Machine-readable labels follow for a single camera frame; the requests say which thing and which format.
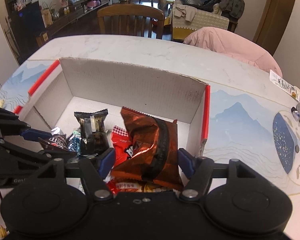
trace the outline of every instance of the red snack package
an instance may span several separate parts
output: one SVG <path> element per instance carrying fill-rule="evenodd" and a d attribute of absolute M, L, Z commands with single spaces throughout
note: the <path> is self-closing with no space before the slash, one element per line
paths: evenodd
<path fill-rule="evenodd" d="M 127 131 L 119 126 L 113 127 L 111 140 L 115 150 L 115 167 L 132 157 L 132 142 Z"/>
<path fill-rule="evenodd" d="M 143 192 L 145 182 L 133 179 L 112 179 L 107 186 L 116 195 L 118 192 Z"/>
<path fill-rule="evenodd" d="M 167 122 L 123 107 L 121 115 L 133 142 L 133 157 L 114 167 L 116 179 L 135 179 L 181 190 L 177 121 Z"/>

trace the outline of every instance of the clothes pile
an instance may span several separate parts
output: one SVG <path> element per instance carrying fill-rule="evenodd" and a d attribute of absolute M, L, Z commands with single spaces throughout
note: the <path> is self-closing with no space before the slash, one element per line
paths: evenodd
<path fill-rule="evenodd" d="M 191 11 L 191 14 L 195 14 L 196 11 L 189 9 L 188 7 L 194 7 L 198 10 L 207 11 L 210 13 L 225 16 L 227 18 L 234 18 L 238 20 L 244 11 L 244 0 L 181 0 L 183 7 L 176 5 L 176 11 L 183 10 L 183 13 L 178 13 L 177 17 L 185 16 L 186 11 Z"/>

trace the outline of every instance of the black cabinet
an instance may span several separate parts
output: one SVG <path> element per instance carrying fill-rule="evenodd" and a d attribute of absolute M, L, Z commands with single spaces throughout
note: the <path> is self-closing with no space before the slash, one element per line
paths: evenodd
<path fill-rule="evenodd" d="M 28 4 L 9 18 L 13 35 L 23 58 L 30 57 L 39 49 L 36 37 L 45 31 L 39 2 Z"/>

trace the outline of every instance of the metal screw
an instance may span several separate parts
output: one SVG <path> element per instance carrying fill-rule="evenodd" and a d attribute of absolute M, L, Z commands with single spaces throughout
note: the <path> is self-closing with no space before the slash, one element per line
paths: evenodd
<path fill-rule="evenodd" d="M 197 197 L 199 193 L 194 189 L 186 189 L 182 192 L 182 194 L 187 198 L 194 198 Z"/>
<path fill-rule="evenodd" d="M 144 198 L 142 199 L 142 201 L 143 201 L 143 202 L 150 202 L 151 199 L 150 199 L 150 198 L 147 198 L 147 197 L 144 197 Z"/>
<path fill-rule="evenodd" d="M 94 193 L 94 195 L 97 198 L 107 198 L 110 196 L 110 192 L 105 189 L 99 189 Z"/>
<path fill-rule="evenodd" d="M 142 201 L 140 199 L 134 199 L 134 200 L 132 200 L 132 202 L 135 203 L 135 204 L 141 204 L 142 203 Z"/>

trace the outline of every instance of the candy bag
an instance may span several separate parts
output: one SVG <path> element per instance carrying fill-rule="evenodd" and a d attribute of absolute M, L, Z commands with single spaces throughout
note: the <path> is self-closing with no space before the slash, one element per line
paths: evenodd
<path fill-rule="evenodd" d="M 115 150 L 115 167 L 132 157 L 132 142 L 127 131 L 119 126 L 113 127 L 111 140 Z"/>
<path fill-rule="evenodd" d="M 107 183 L 108 188 L 113 194 L 119 192 L 164 192 L 172 191 L 171 188 L 162 187 L 158 184 L 137 181 L 133 179 L 112 179 Z"/>
<path fill-rule="evenodd" d="M 39 142 L 43 149 L 50 151 L 69 151 L 68 143 L 66 141 L 66 135 L 55 134 L 49 139 L 39 138 Z"/>
<path fill-rule="evenodd" d="M 177 121 L 167 122 L 126 107 L 121 115 L 132 138 L 133 157 L 114 167 L 111 175 L 181 190 Z"/>
<path fill-rule="evenodd" d="M 95 113 L 74 112 L 80 124 L 81 155 L 101 154 L 109 148 L 104 120 L 108 109 Z"/>
<path fill-rule="evenodd" d="M 81 146 L 80 128 L 75 129 L 72 135 L 67 140 L 68 140 L 68 149 L 72 152 L 77 152 L 79 154 L 81 152 L 80 151 L 80 146 Z"/>

